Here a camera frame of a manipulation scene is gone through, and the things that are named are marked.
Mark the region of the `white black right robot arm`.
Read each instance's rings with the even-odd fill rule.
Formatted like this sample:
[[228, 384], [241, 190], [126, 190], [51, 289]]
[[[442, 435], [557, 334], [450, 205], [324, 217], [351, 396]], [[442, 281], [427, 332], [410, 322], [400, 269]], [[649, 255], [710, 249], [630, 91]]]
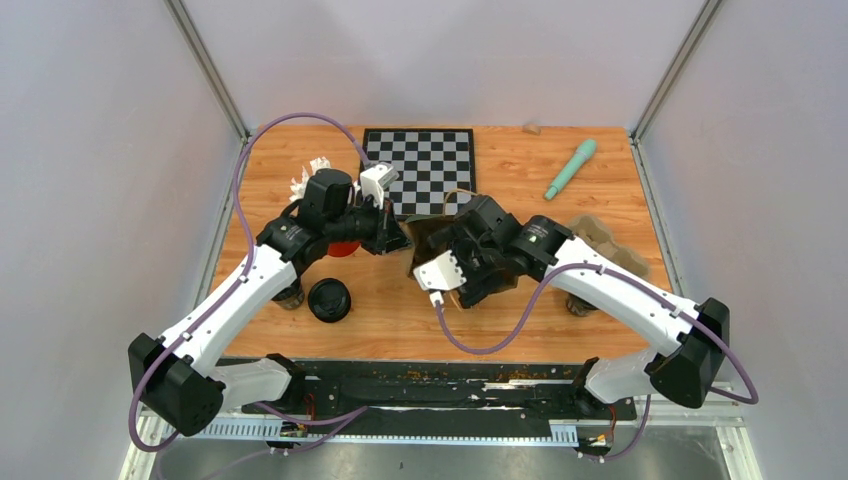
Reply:
[[603, 257], [564, 225], [543, 215], [519, 222], [488, 195], [472, 198], [452, 222], [426, 239], [438, 254], [413, 275], [429, 292], [437, 314], [442, 293], [456, 292], [470, 308], [521, 276], [538, 287], [527, 318], [545, 287], [560, 289], [601, 310], [645, 339], [648, 348], [617, 359], [593, 357], [578, 371], [571, 403], [584, 417], [632, 396], [660, 394], [700, 408], [729, 358], [730, 314], [715, 298], [679, 297]]

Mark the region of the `clear brown plastic cup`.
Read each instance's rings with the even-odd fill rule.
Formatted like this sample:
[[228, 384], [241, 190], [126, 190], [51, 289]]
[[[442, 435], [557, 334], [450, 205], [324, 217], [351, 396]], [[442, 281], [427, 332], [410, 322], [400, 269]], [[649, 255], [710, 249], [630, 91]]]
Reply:
[[567, 310], [574, 316], [587, 317], [597, 310], [597, 308], [576, 296], [569, 296], [566, 300]]

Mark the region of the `green paper bag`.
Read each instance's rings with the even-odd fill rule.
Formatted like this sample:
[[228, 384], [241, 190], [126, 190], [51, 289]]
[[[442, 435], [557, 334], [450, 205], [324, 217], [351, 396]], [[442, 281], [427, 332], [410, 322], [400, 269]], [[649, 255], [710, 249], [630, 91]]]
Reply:
[[[489, 195], [476, 195], [469, 202], [463, 205], [457, 214], [452, 216], [439, 215], [424, 217], [414, 220], [408, 219], [404, 223], [407, 235], [410, 236], [413, 242], [412, 263], [413, 268], [434, 259], [439, 254], [446, 251], [444, 247], [435, 248], [430, 246], [430, 236], [437, 230], [450, 226], [460, 225], [483, 230], [484, 228], [494, 230], [499, 226], [520, 226], [522, 224], [512, 214], [506, 212], [494, 199]], [[511, 250], [518, 260], [523, 260], [521, 257]], [[529, 263], [524, 261], [524, 274], [528, 272]]]

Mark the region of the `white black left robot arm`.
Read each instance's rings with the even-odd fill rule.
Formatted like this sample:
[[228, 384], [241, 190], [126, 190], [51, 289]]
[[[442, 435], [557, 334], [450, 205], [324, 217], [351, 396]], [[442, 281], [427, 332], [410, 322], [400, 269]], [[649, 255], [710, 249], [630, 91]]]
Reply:
[[357, 181], [332, 168], [310, 176], [301, 197], [252, 239], [241, 266], [194, 311], [157, 338], [141, 333], [131, 342], [131, 409], [144, 404], [185, 437], [220, 411], [254, 402], [298, 411], [307, 389], [292, 361], [271, 354], [241, 365], [217, 362], [266, 303], [301, 293], [301, 276], [331, 246], [357, 243], [373, 255], [409, 246], [388, 195], [397, 177], [385, 163]]

